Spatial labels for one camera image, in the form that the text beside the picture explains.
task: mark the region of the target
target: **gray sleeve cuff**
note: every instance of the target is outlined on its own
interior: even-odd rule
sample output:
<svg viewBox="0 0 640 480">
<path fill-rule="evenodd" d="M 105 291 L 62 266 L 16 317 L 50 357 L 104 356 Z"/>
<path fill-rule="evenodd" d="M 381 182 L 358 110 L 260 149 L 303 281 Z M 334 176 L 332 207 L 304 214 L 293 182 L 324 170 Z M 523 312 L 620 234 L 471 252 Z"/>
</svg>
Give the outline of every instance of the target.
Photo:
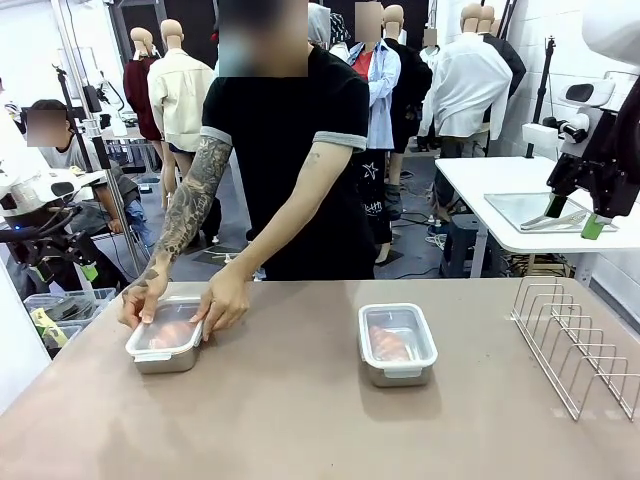
<svg viewBox="0 0 640 480">
<path fill-rule="evenodd" d="M 227 145 L 233 146 L 233 140 L 231 139 L 231 135 L 222 130 L 218 130 L 213 127 L 202 127 L 200 130 L 200 135 L 203 137 L 211 137 L 216 140 L 220 140 L 221 142 L 226 143 Z"/>
<path fill-rule="evenodd" d="M 317 132 L 313 141 L 353 147 L 353 153 L 364 152 L 367 149 L 367 137 L 349 133 Z"/>
</svg>

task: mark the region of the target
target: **hand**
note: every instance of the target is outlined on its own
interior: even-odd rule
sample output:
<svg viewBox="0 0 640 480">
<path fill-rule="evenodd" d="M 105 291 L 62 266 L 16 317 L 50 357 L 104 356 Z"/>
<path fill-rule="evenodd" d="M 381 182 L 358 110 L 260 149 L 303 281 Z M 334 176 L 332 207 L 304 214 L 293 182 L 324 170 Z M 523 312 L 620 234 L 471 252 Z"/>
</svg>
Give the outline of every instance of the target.
<svg viewBox="0 0 640 480">
<path fill-rule="evenodd" d="M 205 342 L 213 331 L 231 327 L 249 308 L 247 277 L 237 263 L 231 262 L 209 280 L 200 308 L 191 319 L 192 322 L 204 320 Z"/>
<path fill-rule="evenodd" d="M 158 299 L 167 289 L 169 272 L 159 266 L 148 268 L 140 278 L 122 292 L 124 306 L 118 318 L 120 323 L 136 328 L 140 321 L 151 323 Z"/>
<path fill-rule="evenodd" d="M 124 229 L 122 228 L 122 223 L 119 218 L 109 220 L 109 230 L 113 233 L 123 233 Z"/>
</svg>

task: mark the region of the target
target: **seated person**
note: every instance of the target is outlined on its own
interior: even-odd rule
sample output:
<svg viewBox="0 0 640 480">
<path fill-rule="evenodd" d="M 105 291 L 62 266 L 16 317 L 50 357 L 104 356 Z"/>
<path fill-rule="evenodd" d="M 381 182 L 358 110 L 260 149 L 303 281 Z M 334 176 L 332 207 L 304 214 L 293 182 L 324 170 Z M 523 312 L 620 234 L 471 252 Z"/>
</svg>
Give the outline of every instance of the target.
<svg viewBox="0 0 640 480">
<path fill-rule="evenodd" d="M 67 107 L 59 100 L 38 100 L 29 109 L 28 135 L 30 145 L 39 146 L 40 152 L 51 168 L 78 167 L 87 170 L 80 144 L 75 136 L 75 124 L 69 118 Z M 94 171 L 100 170 L 100 162 L 93 143 L 85 140 L 89 161 Z M 138 185 L 122 173 L 122 169 L 111 162 L 112 172 L 124 202 L 127 220 L 142 242 L 152 248 L 155 243 L 153 232 L 147 226 L 147 218 L 140 202 Z M 98 201 L 82 202 L 80 212 L 71 222 L 71 229 L 97 235 L 105 226 L 113 233 L 122 233 L 122 223 L 118 218 L 115 203 L 107 187 L 106 179 L 94 187 Z"/>
</svg>

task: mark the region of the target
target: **black hair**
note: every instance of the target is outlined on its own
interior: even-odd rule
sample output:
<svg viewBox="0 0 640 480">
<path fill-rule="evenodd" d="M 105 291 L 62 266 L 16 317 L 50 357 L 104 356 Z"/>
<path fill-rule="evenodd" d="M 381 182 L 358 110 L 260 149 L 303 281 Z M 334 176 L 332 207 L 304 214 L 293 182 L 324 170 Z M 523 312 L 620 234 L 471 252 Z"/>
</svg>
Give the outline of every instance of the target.
<svg viewBox="0 0 640 480">
<path fill-rule="evenodd" d="M 75 122 L 73 118 L 69 114 L 69 109 L 67 106 L 62 103 L 60 100 L 56 99 L 46 99 L 46 100 L 38 100 L 36 103 L 31 105 L 29 110 L 41 111 L 41 112 L 64 112 L 67 122 L 69 122 L 69 130 L 75 131 Z"/>
</svg>

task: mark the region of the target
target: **stainless steel container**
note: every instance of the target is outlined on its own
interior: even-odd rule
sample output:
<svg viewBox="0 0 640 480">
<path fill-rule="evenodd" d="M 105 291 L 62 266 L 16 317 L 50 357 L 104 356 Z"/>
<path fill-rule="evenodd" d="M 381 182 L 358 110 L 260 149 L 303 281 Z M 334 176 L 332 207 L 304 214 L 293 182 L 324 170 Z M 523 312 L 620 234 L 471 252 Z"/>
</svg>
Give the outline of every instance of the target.
<svg viewBox="0 0 640 480">
<path fill-rule="evenodd" d="M 140 324 L 125 346 L 142 373 L 190 370 L 198 358 L 202 322 L 191 323 L 200 304 L 197 297 L 169 297 L 158 302 L 151 324 Z"/>
<path fill-rule="evenodd" d="M 366 305 L 358 312 L 359 345 L 378 387 L 424 385 L 438 358 L 422 310 L 410 303 Z"/>
</svg>

